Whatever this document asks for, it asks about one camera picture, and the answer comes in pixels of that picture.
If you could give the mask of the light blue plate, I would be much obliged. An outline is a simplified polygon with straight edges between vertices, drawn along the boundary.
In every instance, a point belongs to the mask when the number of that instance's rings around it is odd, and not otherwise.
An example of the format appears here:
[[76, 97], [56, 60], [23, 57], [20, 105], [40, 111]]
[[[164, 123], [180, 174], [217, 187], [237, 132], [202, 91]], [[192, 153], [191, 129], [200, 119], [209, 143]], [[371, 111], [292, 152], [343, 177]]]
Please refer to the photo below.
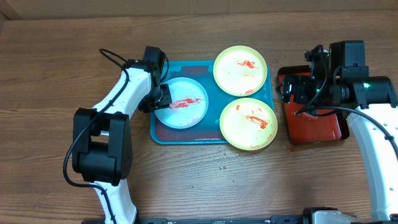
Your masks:
[[204, 87], [191, 78], [178, 77], [165, 82], [172, 102], [168, 108], [156, 110], [157, 119], [174, 129], [190, 128], [199, 123], [208, 110], [208, 94]]

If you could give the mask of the yellow-green plate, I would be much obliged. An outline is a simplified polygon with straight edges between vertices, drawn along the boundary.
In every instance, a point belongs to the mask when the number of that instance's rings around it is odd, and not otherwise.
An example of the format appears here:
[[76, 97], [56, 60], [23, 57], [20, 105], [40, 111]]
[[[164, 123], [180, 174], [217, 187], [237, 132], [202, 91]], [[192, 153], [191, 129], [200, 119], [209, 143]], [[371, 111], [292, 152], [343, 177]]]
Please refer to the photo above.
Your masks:
[[257, 50], [243, 45], [222, 51], [213, 66], [216, 84], [226, 93], [238, 97], [259, 91], [267, 74], [264, 57]]
[[265, 102], [255, 98], [239, 98], [221, 112], [220, 130], [232, 146], [255, 151], [274, 140], [278, 122], [274, 110]]

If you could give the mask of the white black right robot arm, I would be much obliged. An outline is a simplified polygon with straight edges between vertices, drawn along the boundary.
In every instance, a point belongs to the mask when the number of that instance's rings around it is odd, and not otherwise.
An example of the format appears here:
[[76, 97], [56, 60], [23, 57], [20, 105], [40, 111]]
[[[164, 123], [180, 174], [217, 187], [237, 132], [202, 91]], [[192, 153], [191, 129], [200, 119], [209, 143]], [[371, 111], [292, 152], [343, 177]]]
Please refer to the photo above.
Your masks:
[[397, 94], [386, 76], [372, 77], [362, 40], [321, 45], [306, 64], [282, 67], [276, 92], [292, 144], [342, 141], [353, 135], [371, 194], [373, 223], [397, 222]]

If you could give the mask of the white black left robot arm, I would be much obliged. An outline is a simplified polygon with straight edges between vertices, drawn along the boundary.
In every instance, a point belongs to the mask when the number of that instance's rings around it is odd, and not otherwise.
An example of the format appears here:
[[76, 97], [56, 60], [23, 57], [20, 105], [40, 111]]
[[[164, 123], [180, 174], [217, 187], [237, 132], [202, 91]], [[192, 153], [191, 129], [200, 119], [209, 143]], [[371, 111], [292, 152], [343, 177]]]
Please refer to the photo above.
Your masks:
[[147, 46], [140, 60], [123, 58], [121, 77], [92, 109], [79, 108], [73, 117], [73, 142], [64, 158], [63, 176], [74, 187], [92, 188], [104, 210], [103, 223], [139, 223], [127, 177], [132, 166], [130, 119], [135, 110], [152, 113], [170, 106], [163, 81], [168, 59]]

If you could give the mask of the black tray red inside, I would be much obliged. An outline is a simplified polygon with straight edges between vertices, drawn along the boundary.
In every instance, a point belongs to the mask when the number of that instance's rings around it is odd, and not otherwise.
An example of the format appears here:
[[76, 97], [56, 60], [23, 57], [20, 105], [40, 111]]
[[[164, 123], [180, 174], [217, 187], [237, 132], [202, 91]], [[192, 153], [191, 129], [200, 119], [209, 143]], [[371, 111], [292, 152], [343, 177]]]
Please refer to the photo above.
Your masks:
[[[280, 98], [280, 69], [277, 72], [277, 87]], [[311, 113], [295, 112], [305, 105], [281, 102], [285, 126], [291, 144], [309, 144], [345, 140], [349, 137], [348, 125], [341, 113], [333, 110], [316, 110]]]

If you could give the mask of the teal plastic tray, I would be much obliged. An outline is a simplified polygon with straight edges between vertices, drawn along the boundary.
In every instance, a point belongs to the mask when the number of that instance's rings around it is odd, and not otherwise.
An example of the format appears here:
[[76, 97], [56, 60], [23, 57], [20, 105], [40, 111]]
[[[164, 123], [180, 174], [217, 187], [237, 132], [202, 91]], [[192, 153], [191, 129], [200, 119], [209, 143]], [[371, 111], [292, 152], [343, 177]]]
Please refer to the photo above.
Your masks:
[[212, 60], [171, 61], [164, 69], [166, 79], [191, 78], [201, 84], [209, 96], [209, 107], [204, 118], [189, 128], [174, 129], [163, 124], [156, 115], [150, 115], [150, 135], [159, 144], [224, 144], [219, 119], [225, 106], [236, 99], [225, 93], [213, 78]]

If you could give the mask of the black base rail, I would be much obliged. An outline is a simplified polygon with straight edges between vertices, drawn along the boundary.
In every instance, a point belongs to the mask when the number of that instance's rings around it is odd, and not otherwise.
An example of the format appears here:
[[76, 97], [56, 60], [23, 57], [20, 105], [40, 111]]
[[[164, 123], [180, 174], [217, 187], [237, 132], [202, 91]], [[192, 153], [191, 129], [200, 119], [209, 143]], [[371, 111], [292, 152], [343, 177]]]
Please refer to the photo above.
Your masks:
[[305, 208], [300, 215], [273, 215], [269, 218], [225, 218], [225, 219], [181, 219], [139, 218], [133, 224], [397, 224], [397, 213], [387, 216], [386, 220], [364, 221], [357, 217], [341, 213], [336, 208]]

